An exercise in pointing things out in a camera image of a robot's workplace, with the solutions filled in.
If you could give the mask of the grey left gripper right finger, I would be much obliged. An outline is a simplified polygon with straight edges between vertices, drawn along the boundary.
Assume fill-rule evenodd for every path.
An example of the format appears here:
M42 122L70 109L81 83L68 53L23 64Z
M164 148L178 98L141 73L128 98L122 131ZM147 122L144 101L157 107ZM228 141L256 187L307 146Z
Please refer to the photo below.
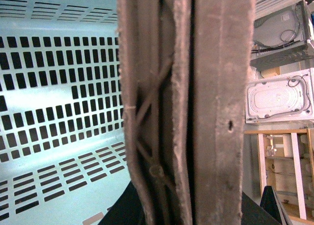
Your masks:
M238 225L256 0L194 1L193 221Z

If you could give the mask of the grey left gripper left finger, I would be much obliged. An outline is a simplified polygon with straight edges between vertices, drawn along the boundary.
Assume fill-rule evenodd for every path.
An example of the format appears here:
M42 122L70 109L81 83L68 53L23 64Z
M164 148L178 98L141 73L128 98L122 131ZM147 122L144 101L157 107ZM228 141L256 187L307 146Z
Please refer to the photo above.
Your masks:
M186 159L192 0L117 0L127 165L148 225L193 223Z

